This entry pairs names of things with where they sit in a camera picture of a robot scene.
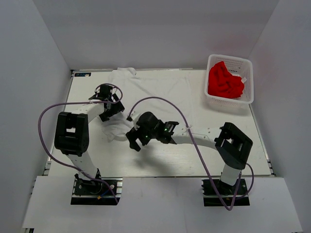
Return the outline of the white t shirt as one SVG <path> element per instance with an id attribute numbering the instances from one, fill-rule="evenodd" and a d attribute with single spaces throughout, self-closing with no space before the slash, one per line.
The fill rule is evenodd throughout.
<path id="1" fill-rule="evenodd" d="M 193 124 L 192 93 L 190 82 L 185 76 L 160 74 L 153 77 L 143 77 L 132 68 L 119 68 L 112 71 L 108 82 L 118 86 L 123 92 L 121 100 L 124 112 L 118 113 L 109 121 L 102 123 L 102 131 L 109 142 L 126 141 L 125 134 L 133 127 L 133 123 L 126 120 L 133 105 L 145 97 L 161 97 L 176 105 L 185 116 L 189 125 Z"/>

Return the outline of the red t shirt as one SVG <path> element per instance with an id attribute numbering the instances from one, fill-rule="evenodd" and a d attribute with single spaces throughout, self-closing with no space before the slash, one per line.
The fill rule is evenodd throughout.
<path id="1" fill-rule="evenodd" d="M 242 96 L 244 83 L 240 76 L 232 75 L 223 61 L 216 63 L 208 74 L 207 93 L 227 99 L 236 99 Z"/>

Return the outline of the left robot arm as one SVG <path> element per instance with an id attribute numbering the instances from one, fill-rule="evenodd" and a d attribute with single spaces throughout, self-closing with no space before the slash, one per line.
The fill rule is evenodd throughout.
<path id="1" fill-rule="evenodd" d="M 89 102 L 72 112 L 59 113 L 57 119 L 54 146 L 71 160 L 79 177 L 87 180 L 86 188 L 93 194 L 102 190 L 103 182 L 88 153 L 89 123 L 96 118 L 108 121 L 125 110 L 114 89 L 117 87 L 110 83 L 99 85 Z"/>

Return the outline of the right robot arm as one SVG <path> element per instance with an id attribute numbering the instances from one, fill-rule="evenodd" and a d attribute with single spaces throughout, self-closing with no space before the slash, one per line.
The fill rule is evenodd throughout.
<path id="1" fill-rule="evenodd" d="M 236 125 L 226 122 L 219 128 L 190 128 L 177 121 L 163 122 L 153 113 L 130 115 L 133 128 L 126 133 L 131 149 L 140 151 L 142 146 L 155 139 L 163 144 L 192 144 L 217 150 L 225 163 L 219 187 L 224 193 L 237 188 L 238 176 L 245 169 L 253 141 Z"/>

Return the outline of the blue table label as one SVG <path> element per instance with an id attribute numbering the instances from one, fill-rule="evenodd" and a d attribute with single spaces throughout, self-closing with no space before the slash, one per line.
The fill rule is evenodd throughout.
<path id="1" fill-rule="evenodd" d="M 91 72 L 80 72 L 80 73 L 74 73 L 74 77 L 90 77 Z"/>

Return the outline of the white plastic basket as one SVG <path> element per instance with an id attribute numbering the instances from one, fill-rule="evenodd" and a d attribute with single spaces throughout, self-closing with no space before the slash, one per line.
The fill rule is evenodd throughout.
<path id="1" fill-rule="evenodd" d="M 242 107 L 254 101 L 253 65 L 239 57 L 208 58 L 204 93 L 210 103 Z"/>

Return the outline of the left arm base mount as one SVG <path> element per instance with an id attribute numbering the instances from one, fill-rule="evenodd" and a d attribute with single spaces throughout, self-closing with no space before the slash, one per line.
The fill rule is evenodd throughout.
<path id="1" fill-rule="evenodd" d="M 108 178 L 107 184 L 83 180 L 75 174 L 71 205 L 116 206 L 121 198 L 122 178 Z"/>

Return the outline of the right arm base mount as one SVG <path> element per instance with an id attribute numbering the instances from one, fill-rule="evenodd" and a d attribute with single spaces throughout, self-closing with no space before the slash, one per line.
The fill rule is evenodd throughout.
<path id="1" fill-rule="evenodd" d="M 237 183 L 233 186 L 229 186 L 225 183 L 220 182 L 219 179 L 213 179 L 223 201 L 227 206 L 230 207 L 234 192 L 236 190 Z M 211 182 L 209 179 L 202 180 L 201 183 L 202 191 L 203 191 L 203 201 L 205 207 L 223 207 L 220 199 L 216 195 Z M 238 191 L 236 194 L 234 206 L 250 206 L 250 200 L 247 194 L 247 185 L 245 179 L 241 179 Z"/>

